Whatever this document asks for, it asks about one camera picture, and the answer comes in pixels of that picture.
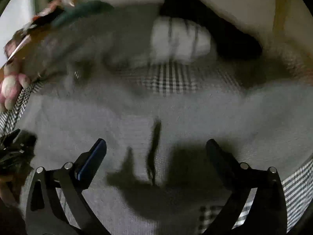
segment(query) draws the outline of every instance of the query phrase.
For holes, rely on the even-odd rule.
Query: gray cloth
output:
[[[99,137],[106,140],[107,156],[83,195],[112,234],[192,234],[199,206],[222,206],[229,196],[206,156],[206,141],[214,138],[254,169],[275,166],[283,180],[312,154],[313,91],[276,80],[241,92],[227,87],[231,80],[209,84],[207,77],[193,94],[151,95],[112,73],[149,52],[156,10],[147,11],[145,18],[140,10],[117,9],[47,38],[30,61],[46,66],[46,78],[61,76],[31,95],[18,127],[37,134],[32,166],[47,170],[76,160]],[[207,59],[197,63],[223,65]],[[146,157],[156,120],[162,128],[157,186],[151,186]]]

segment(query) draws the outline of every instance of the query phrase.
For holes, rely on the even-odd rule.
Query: stuffed animal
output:
[[[23,88],[27,88],[30,79],[20,72],[21,62],[13,58],[4,66],[4,79],[0,84],[0,112],[11,110]]]

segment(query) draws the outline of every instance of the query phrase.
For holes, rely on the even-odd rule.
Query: silver screw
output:
[[[277,172],[277,170],[276,170],[276,168],[275,168],[275,167],[270,167],[270,172],[271,172],[271,173],[276,173],[276,172]]]
[[[241,163],[240,164],[241,169],[248,169],[249,168],[249,164],[247,163]]]
[[[72,167],[73,167],[73,163],[71,163],[71,162],[68,162],[68,163],[64,164],[64,168],[65,169],[70,169]]]
[[[38,167],[36,170],[37,173],[41,173],[42,171],[43,171],[43,167]]]

